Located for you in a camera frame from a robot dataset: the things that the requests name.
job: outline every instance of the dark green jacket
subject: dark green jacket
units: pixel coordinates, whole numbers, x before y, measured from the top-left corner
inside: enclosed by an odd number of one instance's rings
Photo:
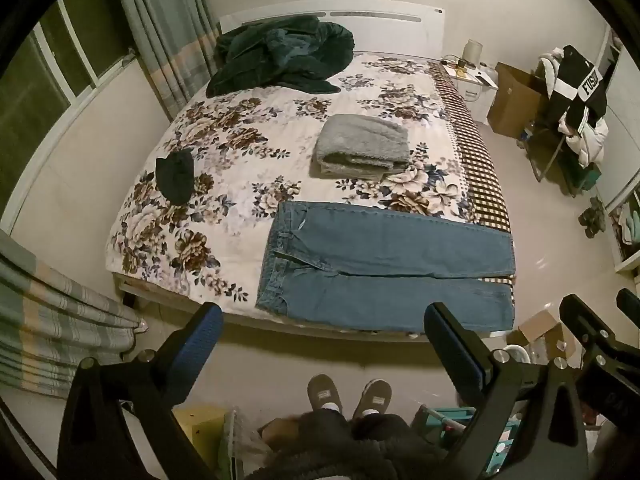
[[[207,86],[207,97],[262,86],[286,86],[309,94],[340,89],[325,81],[353,59],[353,35],[316,16],[290,16],[243,25],[216,44],[222,67]]]

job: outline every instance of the person's feet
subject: person's feet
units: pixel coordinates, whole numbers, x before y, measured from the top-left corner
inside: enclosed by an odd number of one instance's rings
[[[382,379],[373,379],[364,387],[360,402],[353,412],[353,418],[361,418],[371,413],[385,413],[391,401],[391,386]]]
[[[318,374],[312,377],[306,387],[306,393],[314,411],[325,408],[342,413],[338,388],[328,375]]]

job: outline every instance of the yellow box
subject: yellow box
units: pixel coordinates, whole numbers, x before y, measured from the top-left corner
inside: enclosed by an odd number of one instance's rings
[[[174,408],[174,417],[205,464],[218,464],[218,448],[223,436],[226,408],[212,404]]]

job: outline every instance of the towel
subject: towel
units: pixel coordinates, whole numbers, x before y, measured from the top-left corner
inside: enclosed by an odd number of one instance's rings
[[[354,114],[329,117],[316,143],[323,174],[381,180],[409,165],[408,133],[398,124]]]
[[[625,202],[622,208],[620,208],[618,225],[620,225],[620,229],[622,230],[622,243],[625,245],[631,245],[633,243],[631,233],[635,229],[634,221],[631,217],[631,207],[629,206],[629,202]]]

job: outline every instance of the cardboard box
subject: cardboard box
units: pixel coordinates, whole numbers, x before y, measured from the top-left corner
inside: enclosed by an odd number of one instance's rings
[[[569,329],[548,311],[542,310],[521,323],[506,337],[508,344],[529,347],[531,362],[547,364],[556,357],[568,359],[576,350],[576,341]]]
[[[487,119],[495,133],[519,139],[524,127],[546,107],[546,84],[533,74],[504,63],[498,63],[495,69],[498,93]]]
[[[279,451],[298,438],[299,415],[274,418],[258,430],[263,442],[274,451]]]

